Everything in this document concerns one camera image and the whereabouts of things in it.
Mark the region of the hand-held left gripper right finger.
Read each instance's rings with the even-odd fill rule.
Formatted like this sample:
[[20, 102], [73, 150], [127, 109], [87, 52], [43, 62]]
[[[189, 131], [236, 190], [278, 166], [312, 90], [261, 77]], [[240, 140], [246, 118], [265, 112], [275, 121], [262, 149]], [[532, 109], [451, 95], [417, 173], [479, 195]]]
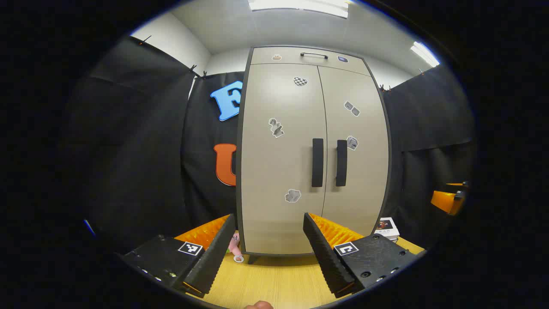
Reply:
[[303, 231], [336, 298], [376, 289], [419, 259], [379, 233], [362, 236], [313, 213], [304, 214]]

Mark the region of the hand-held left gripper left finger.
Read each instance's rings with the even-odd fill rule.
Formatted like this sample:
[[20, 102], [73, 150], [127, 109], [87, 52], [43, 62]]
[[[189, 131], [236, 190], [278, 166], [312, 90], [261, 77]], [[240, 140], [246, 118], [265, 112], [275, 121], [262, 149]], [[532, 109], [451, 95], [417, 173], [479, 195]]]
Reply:
[[210, 293], [235, 233], [229, 214], [177, 237], [157, 235], [118, 258], [159, 286], [203, 298]]

